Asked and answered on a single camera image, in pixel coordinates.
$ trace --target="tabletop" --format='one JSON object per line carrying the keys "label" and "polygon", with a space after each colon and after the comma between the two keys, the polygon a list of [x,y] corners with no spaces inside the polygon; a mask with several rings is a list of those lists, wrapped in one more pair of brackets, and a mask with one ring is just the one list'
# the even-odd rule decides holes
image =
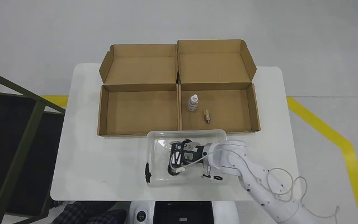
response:
{"label": "tabletop", "polygon": [[[75,67],[51,187],[54,200],[252,200],[237,178],[223,185],[147,186],[146,137],[100,137],[100,64]],[[298,176],[282,72],[257,67],[253,79],[261,131],[228,134],[245,141],[248,157],[267,169],[281,167]],[[276,177],[287,183],[283,172]],[[300,195],[300,186],[294,195]]]}

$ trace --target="cardboard box lid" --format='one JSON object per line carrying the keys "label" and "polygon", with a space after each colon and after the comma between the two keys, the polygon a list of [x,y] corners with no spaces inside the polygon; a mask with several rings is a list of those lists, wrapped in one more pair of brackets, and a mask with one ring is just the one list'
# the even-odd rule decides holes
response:
{"label": "cardboard box lid", "polygon": [[101,67],[105,85],[176,83],[176,44],[116,44]]}
{"label": "cardboard box lid", "polygon": [[251,82],[256,72],[243,40],[179,40],[178,63],[182,84]]}

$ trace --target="plastic tray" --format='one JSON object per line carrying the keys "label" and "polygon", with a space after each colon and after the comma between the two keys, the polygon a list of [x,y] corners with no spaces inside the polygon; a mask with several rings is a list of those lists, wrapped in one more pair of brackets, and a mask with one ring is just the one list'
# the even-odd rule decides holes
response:
{"label": "plastic tray", "polygon": [[170,156],[170,143],[173,141],[183,141],[190,139],[199,142],[201,145],[207,143],[220,143],[226,140],[226,133],[223,130],[193,130],[193,131],[173,131],[173,132],[149,132],[147,135],[147,162],[149,172],[152,175],[149,187],[168,186],[173,184],[227,184],[229,175],[222,174],[219,170],[212,169],[211,175],[219,175],[223,180],[215,180],[202,177],[204,168],[202,163],[197,163],[186,168],[177,176],[168,173]]}

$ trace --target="yellow floor line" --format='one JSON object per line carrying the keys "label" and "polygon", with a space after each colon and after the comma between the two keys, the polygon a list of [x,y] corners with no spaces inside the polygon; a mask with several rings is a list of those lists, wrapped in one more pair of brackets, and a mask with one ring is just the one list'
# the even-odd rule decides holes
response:
{"label": "yellow floor line", "polygon": [[336,146],[338,146],[346,163],[348,176],[351,180],[353,194],[358,205],[358,161],[354,152],[353,144],[345,137],[341,136],[328,124],[323,122],[319,117],[307,110],[304,106],[299,104],[292,97],[287,97],[289,109],[292,110],[297,116],[302,118],[305,122],[311,125],[323,136],[328,138]]}
{"label": "yellow floor line", "polygon": [[68,96],[42,96],[42,97],[63,108],[67,106]]}

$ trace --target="patterned fabric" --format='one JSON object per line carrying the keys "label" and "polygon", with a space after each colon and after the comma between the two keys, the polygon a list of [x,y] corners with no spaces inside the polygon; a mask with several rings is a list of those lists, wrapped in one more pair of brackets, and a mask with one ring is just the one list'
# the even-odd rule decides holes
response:
{"label": "patterned fabric", "polygon": [[125,210],[108,211],[116,202],[68,204],[52,224],[124,224]]}

